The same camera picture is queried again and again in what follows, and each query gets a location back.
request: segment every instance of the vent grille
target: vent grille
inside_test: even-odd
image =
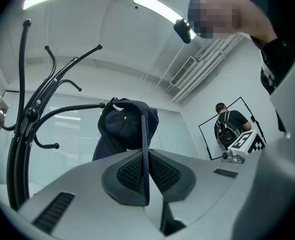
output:
[[[179,170],[150,154],[150,174],[161,193],[172,188],[181,178]]]
[[[223,170],[223,169],[216,169],[214,171],[215,174],[219,174],[225,177],[230,177],[235,179],[238,176],[238,173],[235,171],[230,171],[230,170]]]
[[[38,216],[33,225],[43,232],[50,234],[62,218],[74,197],[75,195],[71,193],[62,192],[58,194],[58,196]]]
[[[140,186],[143,177],[143,158],[138,155],[117,170],[116,177],[125,187],[140,193]]]
[[[196,60],[192,57],[188,58],[185,64],[181,67],[181,69],[176,73],[176,75],[171,80],[170,84],[175,86],[180,79],[186,74],[186,72],[192,67],[192,65],[196,62]]]

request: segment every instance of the white wall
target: white wall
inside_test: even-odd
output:
[[[62,66],[64,65],[59,63],[57,69]],[[49,73],[49,69],[46,70],[46,65],[43,63],[27,65],[25,67],[26,91],[35,91]],[[175,112],[181,110],[179,105],[171,103],[170,96],[163,90],[155,89],[154,83],[143,82],[138,77],[114,70],[77,64],[70,69],[64,78],[74,81],[82,88],[82,91],[78,92],[72,85],[64,83],[57,89],[57,94],[105,100],[110,100],[112,97],[127,98],[145,102],[156,109]],[[19,90],[18,78],[13,79],[9,89]]]
[[[219,74],[201,91],[200,86],[200,92],[181,111],[198,157],[209,159],[199,125],[216,114],[217,103],[223,102],[228,106],[239,97],[244,99],[259,122],[267,143],[280,138],[282,133],[278,130],[275,109],[261,84],[261,61],[255,45],[244,39],[216,70]]]

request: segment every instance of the black t-shirt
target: black t-shirt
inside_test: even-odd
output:
[[[280,8],[276,0],[250,0],[269,19],[277,39],[261,43],[251,36],[253,43],[261,50],[264,63],[274,75],[278,86],[295,61],[295,24],[288,12]]]
[[[226,112],[221,113],[218,116],[218,121],[223,123],[225,121],[225,115],[226,115]],[[246,124],[248,122],[248,120],[239,111],[231,110],[229,112],[228,122],[234,124],[235,127],[239,130],[239,132],[241,134],[244,131],[243,125]],[[217,139],[218,138],[218,126],[217,126],[217,124],[214,125],[214,134],[215,134],[215,138]]]

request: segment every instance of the pipe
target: pipe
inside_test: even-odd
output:
[[[223,44],[221,46],[222,49],[224,49],[230,42],[231,40],[235,37],[235,35],[229,36],[226,40],[223,41]],[[175,100],[178,99],[178,97],[181,96],[182,93],[186,91],[186,89],[193,84],[193,82],[203,73],[203,71],[211,64],[211,62],[218,56],[220,52],[217,50],[206,62],[205,64],[200,68],[200,70],[192,76],[192,78],[188,81],[188,83],[173,97],[171,100],[174,102]]]
[[[223,41],[224,42],[224,44],[222,45],[222,46],[226,46],[232,39],[233,39],[233,37],[234,37],[234,35],[231,35],[231,36],[229,36],[225,41]],[[202,65],[202,66],[200,66],[201,67],[201,69],[204,67],[204,66],[208,66],[209,65],[209,63],[208,62],[205,62],[205,64],[204,65]],[[192,72],[187,76],[187,78],[185,78],[183,81],[182,81],[182,83],[181,84],[179,84],[178,85],[178,88],[179,88],[179,86],[181,86],[181,85],[183,85],[183,83],[184,83],[184,86],[181,88],[181,90],[174,96],[174,98],[172,99],[172,101],[174,101],[174,100],[176,100],[185,90],[186,90],[186,88],[188,88],[188,86],[190,86],[194,81],[195,81],[195,79],[197,79],[197,77],[202,73],[202,71],[201,70],[199,70],[199,71],[196,71],[196,70],[192,70]]]
[[[176,91],[176,89],[173,89],[170,95],[172,95],[175,91]]]
[[[165,92],[167,93],[168,91],[170,91],[173,88],[172,84],[169,84],[169,86],[166,88]]]
[[[241,36],[237,35],[235,36],[235,38],[229,42],[227,45],[225,44],[225,47],[223,47],[224,50],[224,54],[227,54],[230,52],[230,50],[242,39]],[[215,68],[215,66],[217,64],[219,64],[221,62],[222,59],[224,59],[224,57],[221,55],[220,51],[217,50],[213,57],[211,59],[209,59],[209,61],[211,61],[211,65],[208,68],[205,68],[205,70],[203,70],[202,74],[200,74],[197,79],[195,79],[195,81],[189,85],[186,90],[181,93],[178,97],[175,98],[174,102],[177,104],[178,102],[180,102],[186,95],[188,95],[198,84],[200,84],[200,82],[202,82],[209,74],[210,72],[212,72],[212,70]]]
[[[204,54],[198,59],[200,62],[192,69],[192,71],[183,79],[183,81],[177,86],[178,89],[184,88],[186,83],[200,70],[201,67],[205,64],[205,61],[203,61],[204,58],[208,56],[208,54],[217,48],[219,45],[220,40],[215,40],[211,46],[205,51]]]
[[[220,40],[218,43],[217,43],[217,46],[212,49],[208,54],[207,56],[203,59],[203,61],[206,63],[210,58],[211,56],[219,49],[221,49],[221,46],[225,43],[224,40]]]
[[[45,150],[51,150],[51,149],[56,149],[56,150],[57,150],[58,148],[60,148],[59,143],[46,144],[46,145],[41,144],[41,143],[39,142],[39,140],[38,140],[37,135],[34,136],[34,142],[36,143],[36,145],[37,145],[38,147],[40,147],[41,149],[45,149]]]
[[[181,46],[181,48],[178,50],[177,54],[175,55],[175,57],[172,59],[172,62],[168,65],[166,71],[164,72],[164,74],[162,75],[162,77],[160,78],[160,80],[158,81],[157,85],[155,88],[157,88],[159,86],[159,84],[161,83],[161,81],[163,80],[164,76],[167,74],[167,72],[169,71],[170,67],[172,66],[172,64],[174,63],[174,61],[177,59],[177,57],[179,56],[180,52],[183,50],[184,48],[184,44]]]
[[[18,110],[17,110],[17,117],[16,123],[14,127],[14,135],[11,141],[11,145],[8,152],[7,158],[7,172],[6,172],[6,186],[7,186],[7,194],[8,194],[8,201],[10,207],[14,210],[19,208],[16,197],[15,197],[15,180],[13,175],[15,175],[15,161],[16,157],[16,149],[17,149],[17,139],[20,139],[21,133],[20,128],[22,121],[24,119],[24,100],[25,100],[25,70],[24,70],[24,55],[25,55],[25,48],[27,43],[28,31],[29,27],[31,26],[31,20],[26,19],[23,23],[23,31],[21,36],[21,41],[19,45],[19,55],[18,55],[18,78],[19,78],[19,96],[18,96]]]
[[[47,82],[46,84],[41,88],[41,90],[39,91],[39,93],[36,95],[36,97],[34,98],[33,102],[31,103],[31,105],[34,105],[34,102],[36,102],[37,100],[41,100],[42,102],[42,98],[44,98],[44,93],[48,92],[54,84],[54,79],[57,79],[58,81],[60,81],[62,79],[62,77],[77,63],[79,63],[81,60],[83,60],[85,57],[89,56],[90,54],[101,50],[103,47],[101,44],[97,45],[95,48],[89,50],[88,52],[84,53],[83,55],[81,55],[80,57],[76,57],[73,60],[71,60],[68,64],[66,64],[64,67],[62,67],[59,71],[57,71]]]
[[[231,41],[228,46],[226,47],[224,53],[227,54],[228,52],[230,52],[230,50],[242,39],[242,37],[237,36],[236,38],[233,39],[233,41]],[[215,68],[215,66],[221,62],[221,60],[224,59],[224,56],[220,55],[218,59],[216,59],[211,66],[209,67],[209,70],[205,69],[203,72],[204,74],[201,74],[195,81],[194,83],[189,86],[187,88],[187,90],[180,95],[180,97],[175,101],[175,103],[180,102],[185,96],[187,96],[200,82],[202,82],[211,72],[212,70]]]
[[[242,33],[242,32],[240,32],[239,34],[252,41],[252,39],[251,39],[251,37],[250,37],[249,34]]]
[[[211,39],[206,40],[206,42],[204,43],[204,45],[202,45],[202,47],[197,51],[197,53],[195,54],[195,58],[199,58],[201,55],[200,53],[208,46],[208,44],[211,42]]]
[[[217,57],[218,56],[221,56],[221,54],[220,54],[220,52],[217,50],[214,54],[213,54],[213,56],[203,65],[203,67],[201,68],[201,70],[200,70],[200,74],[198,74],[197,75],[197,77],[193,77],[192,78],[192,80],[193,81],[190,81],[189,82],[189,84],[186,86],[186,88],[184,88],[184,90],[183,91],[179,91],[175,96],[174,96],[174,98],[171,100],[171,102],[174,102],[174,103],[177,103],[178,102],[178,100],[181,100],[183,97],[185,97],[185,95],[186,95],[186,93],[188,92],[188,91],[190,91],[192,88],[194,88],[196,85],[194,84],[196,81],[197,81],[197,79],[199,78],[199,77],[203,77],[203,75],[204,75],[204,72],[206,72],[206,70],[208,69],[208,68],[211,68],[211,64],[212,64],[212,62],[215,60],[215,59],[217,59]]]

